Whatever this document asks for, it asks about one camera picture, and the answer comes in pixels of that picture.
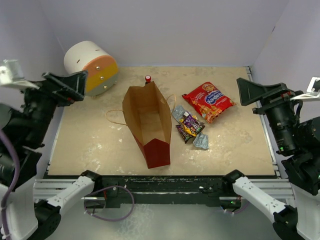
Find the yellow m&m packet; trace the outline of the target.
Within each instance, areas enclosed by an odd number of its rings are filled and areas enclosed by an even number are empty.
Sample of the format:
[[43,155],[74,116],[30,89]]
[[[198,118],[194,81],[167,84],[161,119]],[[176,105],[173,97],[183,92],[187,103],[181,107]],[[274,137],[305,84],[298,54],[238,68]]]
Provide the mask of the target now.
[[183,130],[184,130],[187,134],[189,134],[189,135],[191,135],[191,136],[193,136],[193,137],[196,137],[197,134],[198,134],[197,129],[194,128],[193,126],[188,127],[188,126],[186,126],[186,125],[182,125],[182,128],[183,128]]

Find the silver foil snack packet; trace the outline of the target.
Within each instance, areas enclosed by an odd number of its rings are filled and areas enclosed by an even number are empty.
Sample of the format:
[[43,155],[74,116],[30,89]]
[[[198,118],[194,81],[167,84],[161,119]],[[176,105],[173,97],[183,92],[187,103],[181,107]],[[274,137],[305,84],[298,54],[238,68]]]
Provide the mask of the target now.
[[172,111],[172,116],[177,122],[179,122],[185,112],[186,110],[182,105],[177,105]]

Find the brown m&m packet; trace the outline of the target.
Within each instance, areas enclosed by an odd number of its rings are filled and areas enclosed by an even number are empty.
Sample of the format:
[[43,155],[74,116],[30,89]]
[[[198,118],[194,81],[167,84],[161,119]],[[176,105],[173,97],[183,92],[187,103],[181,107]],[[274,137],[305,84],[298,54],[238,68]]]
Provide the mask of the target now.
[[182,125],[191,127],[193,126],[194,128],[197,129],[198,133],[200,133],[204,127],[205,124],[199,120],[197,120],[196,118],[194,118],[189,112],[185,112],[184,115],[182,116],[182,118],[180,119],[180,123]]

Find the purple m&m packet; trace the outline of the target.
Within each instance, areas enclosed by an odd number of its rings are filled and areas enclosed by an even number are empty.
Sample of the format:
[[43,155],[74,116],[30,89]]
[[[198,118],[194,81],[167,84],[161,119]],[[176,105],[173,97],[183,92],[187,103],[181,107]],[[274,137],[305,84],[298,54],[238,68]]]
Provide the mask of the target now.
[[194,138],[194,136],[192,136],[191,134],[187,133],[184,128],[181,125],[176,125],[175,126],[180,134],[180,136],[182,137],[184,143],[186,144],[190,139]]

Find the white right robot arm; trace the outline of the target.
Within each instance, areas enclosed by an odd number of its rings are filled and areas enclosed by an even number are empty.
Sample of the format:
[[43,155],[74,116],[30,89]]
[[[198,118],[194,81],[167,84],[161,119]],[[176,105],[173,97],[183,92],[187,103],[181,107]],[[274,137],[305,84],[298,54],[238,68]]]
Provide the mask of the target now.
[[320,99],[320,80],[311,79],[306,91],[284,83],[261,85],[237,80],[240,103],[258,103],[252,111],[265,116],[287,179],[275,182],[249,179],[234,170],[222,179],[222,190],[255,206],[271,222],[282,240],[317,240],[320,237],[320,119],[300,121],[304,102]]

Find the red candy bag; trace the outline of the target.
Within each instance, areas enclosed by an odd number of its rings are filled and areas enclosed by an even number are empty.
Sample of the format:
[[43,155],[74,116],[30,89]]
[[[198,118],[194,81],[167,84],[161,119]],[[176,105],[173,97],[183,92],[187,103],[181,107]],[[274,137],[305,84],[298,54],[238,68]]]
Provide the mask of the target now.
[[186,100],[196,112],[211,124],[220,114],[236,103],[224,95],[215,85],[207,81],[188,94],[183,94]]

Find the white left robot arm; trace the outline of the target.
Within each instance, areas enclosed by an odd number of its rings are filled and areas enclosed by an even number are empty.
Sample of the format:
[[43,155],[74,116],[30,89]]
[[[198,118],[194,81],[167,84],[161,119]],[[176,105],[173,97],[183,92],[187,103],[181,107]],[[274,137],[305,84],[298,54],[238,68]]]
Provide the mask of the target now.
[[63,215],[80,199],[109,208],[122,204],[187,204],[216,207],[234,197],[228,180],[217,176],[99,175],[86,170],[52,196],[37,190],[39,148],[57,107],[68,107],[85,96],[87,71],[68,76],[46,72],[32,82],[5,66],[0,85],[24,95],[22,111],[0,106],[0,216],[5,240],[44,240]]

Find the red paper bag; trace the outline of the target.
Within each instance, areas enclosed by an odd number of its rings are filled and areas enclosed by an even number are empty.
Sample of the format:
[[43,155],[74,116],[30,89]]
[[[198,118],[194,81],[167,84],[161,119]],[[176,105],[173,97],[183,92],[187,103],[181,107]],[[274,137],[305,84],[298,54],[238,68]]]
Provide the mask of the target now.
[[172,111],[156,83],[130,86],[124,95],[122,109],[149,169],[171,164]]

